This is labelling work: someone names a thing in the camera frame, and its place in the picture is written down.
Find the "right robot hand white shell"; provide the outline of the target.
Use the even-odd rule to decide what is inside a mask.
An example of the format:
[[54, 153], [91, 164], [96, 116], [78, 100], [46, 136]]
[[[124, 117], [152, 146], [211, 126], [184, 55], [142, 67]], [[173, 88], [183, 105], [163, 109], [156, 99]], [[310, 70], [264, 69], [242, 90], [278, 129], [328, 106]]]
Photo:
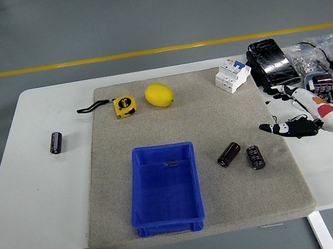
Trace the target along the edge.
[[316, 136], [320, 129], [333, 133], [333, 106], [330, 103], [311, 91], [298, 87], [282, 85], [277, 90], [296, 101], [313, 120], [300, 117], [282, 124], [262, 124], [259, 126], [260, 130], [283, 137]]

